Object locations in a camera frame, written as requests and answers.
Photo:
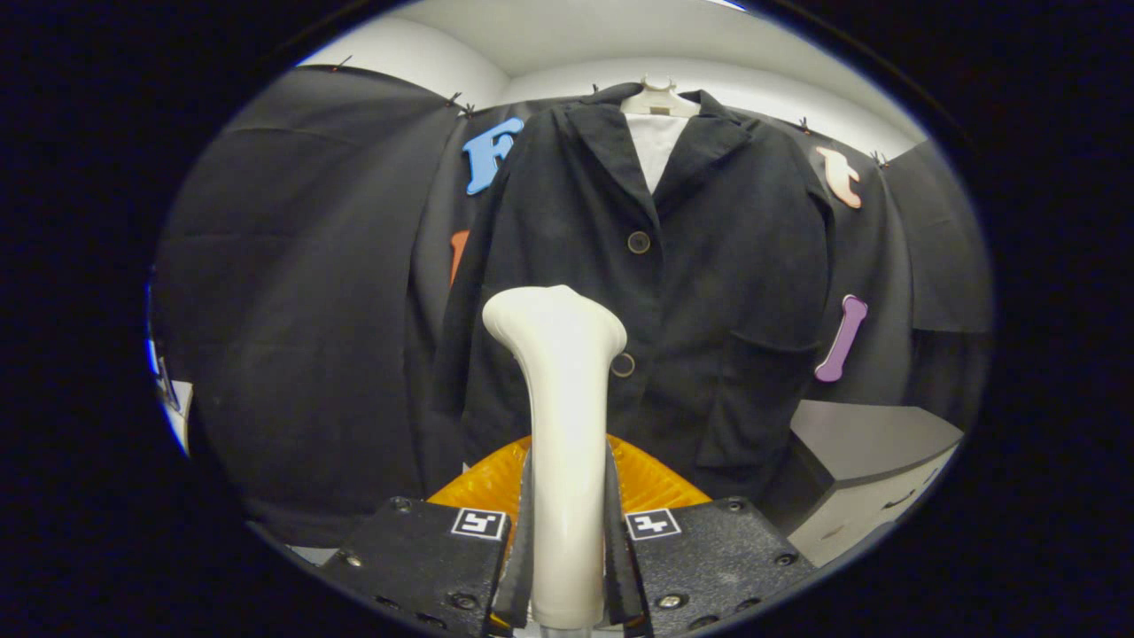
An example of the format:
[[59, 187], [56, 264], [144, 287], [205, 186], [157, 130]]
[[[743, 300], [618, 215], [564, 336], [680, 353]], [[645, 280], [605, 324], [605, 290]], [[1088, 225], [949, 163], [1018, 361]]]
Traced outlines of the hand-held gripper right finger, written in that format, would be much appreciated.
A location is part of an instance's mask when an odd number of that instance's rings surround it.
[[758, 610], [812, 563], [746, 497], [712, 500], [637, 446], [608, 439], [606, 622], [684, 637]]

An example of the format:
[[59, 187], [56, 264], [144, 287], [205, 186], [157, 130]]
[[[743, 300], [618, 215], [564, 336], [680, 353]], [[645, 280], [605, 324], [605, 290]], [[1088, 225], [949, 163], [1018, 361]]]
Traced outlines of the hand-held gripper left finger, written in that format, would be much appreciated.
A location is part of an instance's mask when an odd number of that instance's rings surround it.
[[458, 637], [528, 623], [530, 560], [519, 542], [530, 439], [514, 441], [426, 500], [390, 497], [321, 565], [373, 609]]

